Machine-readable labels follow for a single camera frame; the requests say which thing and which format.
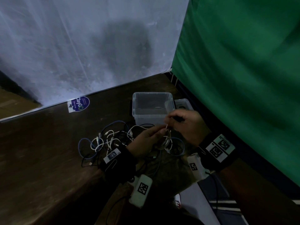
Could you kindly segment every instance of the wrist strap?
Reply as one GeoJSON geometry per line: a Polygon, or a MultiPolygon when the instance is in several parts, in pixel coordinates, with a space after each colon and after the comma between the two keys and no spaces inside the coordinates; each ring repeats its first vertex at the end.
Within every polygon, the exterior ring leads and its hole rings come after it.
{"type": "Polygon", "coordinates": [[[134,178],[137,159],[120,144],[100,163],[99,168],[105,172],[107,181],[116,184],[125,183],[134,178]]]}
{"type": "Polygon", "coordinates": [[[223,134],[210,133],[198,146],[201,164],[209,170],[221,171],[238,157],[235,146],[223,134]]]}

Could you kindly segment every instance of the person's right hand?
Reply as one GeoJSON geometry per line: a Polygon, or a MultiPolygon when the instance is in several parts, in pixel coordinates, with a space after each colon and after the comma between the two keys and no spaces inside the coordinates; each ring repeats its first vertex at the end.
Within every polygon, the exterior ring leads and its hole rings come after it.
{"type": "Polygon", "coordinates": [[[198,146],[211,133],[201,115],[194,110],[174,110],[166,116],[164,121],[168,126],[180,132],[189,143],[195,146],[198,146]],[[172,118],[175,116],[182,117],[184,121],[176,121],[172,118]]]}

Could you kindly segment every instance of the green curtain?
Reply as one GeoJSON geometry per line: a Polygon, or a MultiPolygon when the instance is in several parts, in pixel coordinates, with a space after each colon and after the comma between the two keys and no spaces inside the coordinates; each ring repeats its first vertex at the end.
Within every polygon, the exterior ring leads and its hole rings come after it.
{"type": "Polygon", "coordinates": [[[172,72],[300,186],[300,0],[190,0],[172,72]]]}

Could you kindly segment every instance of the wall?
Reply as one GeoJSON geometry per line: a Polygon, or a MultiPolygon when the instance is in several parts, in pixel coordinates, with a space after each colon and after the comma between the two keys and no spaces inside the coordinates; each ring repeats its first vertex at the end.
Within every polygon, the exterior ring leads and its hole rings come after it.
{"type": "Polygon", "coordinates": [[[171,67],[188,0],[0,0],[0,70],[44,106],[171,67]]]}

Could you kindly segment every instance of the wooden table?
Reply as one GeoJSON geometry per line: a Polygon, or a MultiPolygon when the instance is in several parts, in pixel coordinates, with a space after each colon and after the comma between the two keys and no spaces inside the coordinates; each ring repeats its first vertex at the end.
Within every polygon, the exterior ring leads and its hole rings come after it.
{"type": "MultiPolygon", "coordinates": [[[[182,98],[167,77],[159,74],[89,95],[90,105],[80,112],[69,113],[67,104],[62,103],[1,122],[0,224],[30,224],[82,186],[97,168],[81,167],[78,141],[95,138],[115,120],[133,121],[129,104],[137,91],[170,92],[174,99],[182,98]]],[[[150,163],[146,173],[155,170],[158,162],[150,163]]],[[[190,169],[178,157],[163,151],[149,196],[163,200],[193,182],[190,169]]],[[[103,210],[99,224],[108,210],[103,210]]]]}

